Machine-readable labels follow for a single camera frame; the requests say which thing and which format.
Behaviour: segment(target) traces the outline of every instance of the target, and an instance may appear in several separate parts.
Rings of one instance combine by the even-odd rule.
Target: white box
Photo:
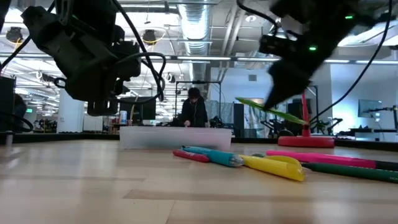
[[[221,128],[120,127],[123,149],[180,149],[181,146],[207,147],[227,151],[231,130]]]

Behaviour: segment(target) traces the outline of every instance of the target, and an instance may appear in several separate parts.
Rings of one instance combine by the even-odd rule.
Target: green marker
[[[398,172],[396,171],[321,163],[304,163],[302,166],[315,172],[344,175],[348,177],[359,177],[369,180],[380,180],[398,184]]]

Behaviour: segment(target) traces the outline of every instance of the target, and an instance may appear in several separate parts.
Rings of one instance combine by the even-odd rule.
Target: dark hair
[[[193,87],[188,90],[188,97],[189,98],[199,98],[200,96],[200,90],[196,87]]]

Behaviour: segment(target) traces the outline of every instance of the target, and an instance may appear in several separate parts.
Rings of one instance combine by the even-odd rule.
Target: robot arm
[[[56,14],[49,12],[54,7]],[[56,79],[55,84],[65,88],[72,98],[88,101],[88,114],[115,114],[121,101],[116,96],[123,92],[123,82],[140,75],[141,63],[150,68],[157,84],[158,93],[152,100],[163,100],[165,83],[161,75],[165,57],[146,52],[138,31],[117,0],[55,0],[49,11],[31,6],[22,13],[30,34],[25,42],[32,39],[41,51],[54,58],[66,76]],[[137,43],[124,41],[123,29],[115,25],[117,11],[131,26]],[[155,71],[149,56],[163,58],[160,72]]]
[[[265,110],[302,94],[314,72],[355,25],[375,24],[371,17],[358,12],[358,0],[278,0],[271,3],[270,10],[282,20],[288,17],[306,29],[302,34],[292,32],[296,41],[279,38],[276,32],[262,36],[259,51],[281,57],[269,69],[274,87],[264,105]]]

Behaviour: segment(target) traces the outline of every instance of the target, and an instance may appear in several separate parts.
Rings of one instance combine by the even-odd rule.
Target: black jacket
[[[182,105],[181,119],[183,123],[190,121],[191,127],[204,128],[208,118],[203,97],[199,97],[196,103],[186,99]]]

